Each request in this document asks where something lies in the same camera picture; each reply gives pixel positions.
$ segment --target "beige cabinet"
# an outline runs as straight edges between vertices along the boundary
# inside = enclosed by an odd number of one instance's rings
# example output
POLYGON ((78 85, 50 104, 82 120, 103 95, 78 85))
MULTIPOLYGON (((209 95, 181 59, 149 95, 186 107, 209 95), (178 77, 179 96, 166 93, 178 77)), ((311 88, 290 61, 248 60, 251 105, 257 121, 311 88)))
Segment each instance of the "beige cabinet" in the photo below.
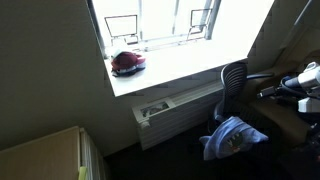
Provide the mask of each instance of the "beige cabinet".
POLYGON ((87 180, 105 180, 105 165, 79 127, 0 151, 1 180, 77 180, 80 166, 87 167, 87 180))

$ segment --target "wall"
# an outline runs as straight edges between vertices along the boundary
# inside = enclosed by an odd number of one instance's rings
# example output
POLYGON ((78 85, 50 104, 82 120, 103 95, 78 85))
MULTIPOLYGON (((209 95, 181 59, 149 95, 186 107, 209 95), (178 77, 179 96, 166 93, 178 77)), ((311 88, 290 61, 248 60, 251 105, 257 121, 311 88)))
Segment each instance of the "wall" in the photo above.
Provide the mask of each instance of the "wall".
MULTIPOLYGON (((250 71, 273 64, 303 1, 279 2, 250 71)), ((0 22, 0 149, 79 125, 108 155, 138 141, 133 104, 219 78, 211 70, 114 98, 84 0, 4 0, 0 22)))

